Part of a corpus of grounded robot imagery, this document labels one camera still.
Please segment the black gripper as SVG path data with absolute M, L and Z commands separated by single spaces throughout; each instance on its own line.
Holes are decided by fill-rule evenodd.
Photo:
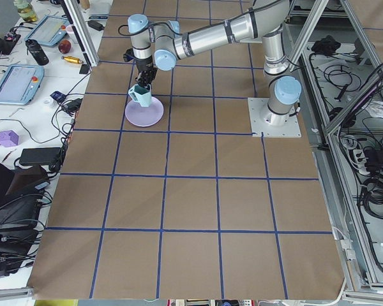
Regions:
M 137 84 L 147 90 L 151 90 L 153 80 L 157 74 L 157 67 L 153 63 L 153 57 L 149 56 L 146 59 L 135 58 L 135 64 L 138 69 Z

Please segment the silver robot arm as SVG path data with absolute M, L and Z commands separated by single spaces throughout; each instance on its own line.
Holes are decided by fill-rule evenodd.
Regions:
M 183 33 L 178 22 L 152 22 L 143 14 L 131 15 L 128 18 L 131 48 L 124 58 L 133 60 L 139 73 L 129 96 L 139 106 L 148 107 L 158 70 L 170 71 L 177 61 L 233 43 L 261 42 L 266 59 L 264 73 L 282 75 L 290 65 L 282 38 L 289 8 L 289 1 L 254 1 L 252 7 L 238 16 Z

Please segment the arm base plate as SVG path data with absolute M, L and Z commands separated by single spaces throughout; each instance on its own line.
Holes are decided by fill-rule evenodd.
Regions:
M 295 106 L 285 115 L 277 115 L 268 109 L 268 98 L 248 98 L 250 126 L 253 137 L 300 138 L 301 130 Z

